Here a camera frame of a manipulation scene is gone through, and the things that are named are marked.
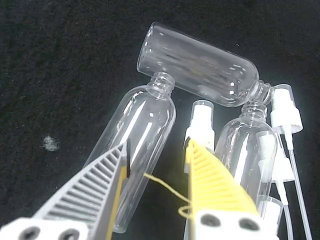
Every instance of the clear plastic bottle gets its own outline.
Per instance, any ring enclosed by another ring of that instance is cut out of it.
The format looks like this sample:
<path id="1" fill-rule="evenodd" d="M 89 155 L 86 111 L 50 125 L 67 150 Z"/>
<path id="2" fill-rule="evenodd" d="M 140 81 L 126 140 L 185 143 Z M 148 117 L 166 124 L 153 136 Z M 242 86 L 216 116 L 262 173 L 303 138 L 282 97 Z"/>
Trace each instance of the clear plastic bottle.
<path id="1" fill-rule="evenodd" d="M 144 39 L 137 70 L 170 74 L 178 88 L 226 107 L 251 100 L 268 104 L 273 88 L 249 60 L 154 22 Z"/>
<path id="2" fill-rule="evenodd" d="M 214 155 L 247 191 L 257 208 L 264 210 L 262 200 L 270 193 L 277 138 L 266 123 L 267 107 L 263 103 L 248 102 L 241 111 L 238 118 L 222 129 Z"/>
<path id="3" fill-rule="evenodd" d="M 176 119 L 171 99 L 174 79 L 157 72 L 150 83 L 130 90 L 121 100 L 86 165 L 107 150 L 129 140 L 130 177 L 124 182 L 114 232 L 124 233 L 146 188 Z"/>

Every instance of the black felt surface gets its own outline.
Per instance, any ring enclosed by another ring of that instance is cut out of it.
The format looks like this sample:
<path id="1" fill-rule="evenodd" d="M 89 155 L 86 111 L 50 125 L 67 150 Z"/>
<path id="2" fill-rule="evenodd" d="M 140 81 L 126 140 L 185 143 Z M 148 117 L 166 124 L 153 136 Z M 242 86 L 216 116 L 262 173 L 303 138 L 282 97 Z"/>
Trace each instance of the black felt surface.
<path id="1" fill-rule="evenodd" d="M 292 85 L 304 130 L 295 154 L 313 239 L 320 239 L 320 5 L 317 1 L 3 0 L 0 14 L 0 224 L 31 216 L 79 171 L 122 96 L 149 81 L 136 71 L 153 21 L 250 59 L 272 85 Z M 183 194 L 181 151 L 192 102 L 175 89 L 177 118 L 154 175 Z M 240 108 L 215 105 L 216 135 Z M 44 137 L 60 141 L 48 152 Z M 304 239 L 287 183 L 294 239 Z M 182 239 L 184 202 L 150 182 L 125 234 Z M 284 222 L 280 239 L 286 239 Z"/>

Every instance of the white spray nozzle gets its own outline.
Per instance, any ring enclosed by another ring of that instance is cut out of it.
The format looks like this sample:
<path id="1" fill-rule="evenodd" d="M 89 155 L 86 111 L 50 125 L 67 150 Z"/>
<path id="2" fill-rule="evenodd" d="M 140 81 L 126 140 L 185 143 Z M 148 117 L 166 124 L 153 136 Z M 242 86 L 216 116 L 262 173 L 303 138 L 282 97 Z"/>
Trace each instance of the white spray nozzle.
<path id="1" fill-rule="evenodd" d="M 192 105 L 190 127 L 212 128 L 214 105 L 210 101 L 198 100 Z"/>
<path id="2" fill-rule="evenodd" d="M 289 131 L 294 134 L 303 129 L 290 85 L 280 84 L 274 87 L 270 119 L 272 128 L 280 134 L 288 135 Z"/>

